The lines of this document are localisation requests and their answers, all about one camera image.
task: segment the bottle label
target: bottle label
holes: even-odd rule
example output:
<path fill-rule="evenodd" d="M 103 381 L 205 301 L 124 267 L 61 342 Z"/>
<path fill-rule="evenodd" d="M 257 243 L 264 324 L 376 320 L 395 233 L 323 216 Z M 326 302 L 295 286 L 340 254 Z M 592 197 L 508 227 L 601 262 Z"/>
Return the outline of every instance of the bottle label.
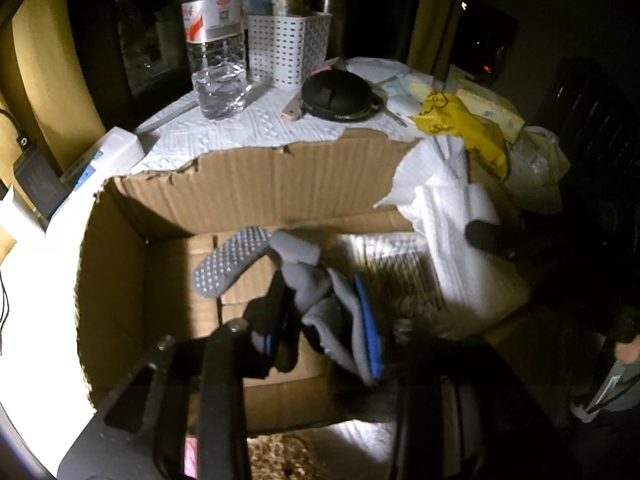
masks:
<path fill-rule="evenodd" d="M 196 0 L 182 4 L 184 36 L 188 43 L 206 43 L 239 34 L 242 0 Z"/>

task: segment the yellow plastic bag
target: yellow plastic bag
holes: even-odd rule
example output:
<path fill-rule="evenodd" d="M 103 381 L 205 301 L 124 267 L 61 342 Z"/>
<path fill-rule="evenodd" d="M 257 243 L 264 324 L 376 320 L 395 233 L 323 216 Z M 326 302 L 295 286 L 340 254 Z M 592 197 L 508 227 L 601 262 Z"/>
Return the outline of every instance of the yellow plastic bag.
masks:
<path fill-rule="evenodd" d="M 466 149 L 476 150 L 492 173 L 500 178 L 507 176 L 507 148 L 500 126 L 469 113 L 459 97 L 432 92 L 412 119 L 426 134 L 462 137 Z"/>

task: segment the pink fabric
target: pink fabric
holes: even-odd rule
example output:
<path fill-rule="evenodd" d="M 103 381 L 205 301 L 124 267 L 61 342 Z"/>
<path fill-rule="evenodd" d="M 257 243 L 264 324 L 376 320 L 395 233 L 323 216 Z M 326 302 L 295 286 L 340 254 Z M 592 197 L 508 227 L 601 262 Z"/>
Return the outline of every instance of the pink fabric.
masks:
<path fill-rule="evenodd" d="M 191 478 L 198 478 L 198 441 L 188 436 L 184 441 L 184 474 Z"/>

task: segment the white plastic basket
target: white plastic basket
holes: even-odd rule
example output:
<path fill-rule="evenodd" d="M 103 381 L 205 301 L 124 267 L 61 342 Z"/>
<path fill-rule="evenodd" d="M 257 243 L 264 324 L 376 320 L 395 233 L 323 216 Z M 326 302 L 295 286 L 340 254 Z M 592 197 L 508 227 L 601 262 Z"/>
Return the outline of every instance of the white plastic basket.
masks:
<path fill-rule="evenodd" d="M 326 59 L 330 14 L 306 18 L 248 16 L 252 76 L 282 89 L 302 85 Z"/>

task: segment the hand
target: hand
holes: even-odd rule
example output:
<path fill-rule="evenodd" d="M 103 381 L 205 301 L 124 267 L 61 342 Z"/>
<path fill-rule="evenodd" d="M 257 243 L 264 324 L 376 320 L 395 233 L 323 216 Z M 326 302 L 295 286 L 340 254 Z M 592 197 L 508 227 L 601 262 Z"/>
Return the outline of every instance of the hand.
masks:
<path fill-rule="evenodd" d="M 640 335 L 637 335 L 631 343 L 616 343 L 614 354 L 616 359 L 625 365 L 631 365 L 640 360 Z"/>

